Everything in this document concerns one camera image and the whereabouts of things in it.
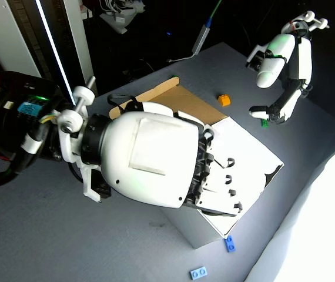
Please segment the table surface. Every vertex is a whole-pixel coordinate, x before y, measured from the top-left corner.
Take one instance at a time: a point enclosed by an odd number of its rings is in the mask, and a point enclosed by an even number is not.
[[[223,241],[193,250],[159,208],[117,193],[94,203],[66,164],[38,160],[0,187],[0,282],[190,281],[189,271],[201,266],[208,271],[201,281],[243,281],[335,139],[335,119],[305,99],[288,123],[261,127],[249,107],[271,104],[282,90],[279,83],[259,89],[245,61],[221,43],[112,92],[136,96],[178,75],[285,163],[232,230],[234,253]],[[219,94],[232,105],[221,108]],[[109,109],[103,95],[89,112]]]

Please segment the light blue lego brick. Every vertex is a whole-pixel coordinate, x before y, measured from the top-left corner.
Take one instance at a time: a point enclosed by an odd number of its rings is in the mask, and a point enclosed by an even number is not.
[[[227,239],[224,239],[226,249],[229,253],[232,253],[236,250],[236,246],[234,245],[233,238],[231,236],[228,236]]]
[[[190,273],[191,273],[192,280],[196,280],[196,279],[199,279],[199,278],[202,278],[208,275],[205,266],[192,270]]]

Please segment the green led light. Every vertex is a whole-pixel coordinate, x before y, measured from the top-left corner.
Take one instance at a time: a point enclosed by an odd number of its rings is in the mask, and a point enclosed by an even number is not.
[[[50,99],[42,97],[42,96],[35,96],[37,99],[44,100],[44,101],[49,101]]]

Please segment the open box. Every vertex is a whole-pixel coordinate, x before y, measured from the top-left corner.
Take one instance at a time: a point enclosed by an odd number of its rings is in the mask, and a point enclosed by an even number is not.
[[[251,208],[283,167],[283,162],[230,117],[179,85],[178,77],[171,78],[136,98],[139,102],[163,104],[174,112],[180,110],[212,125],[217,149],[220,150],[218,153],[236,160],[231,185],[232,189],[237,190],[243,205],[238,216],[208,216],[190,207],[161,208],[194,248],[226,238],[236,222]],[[128,102],[121,104],[121,107],[125,108]],[[113,108],[109,113],[112,119],[119,115],[119,108]]]

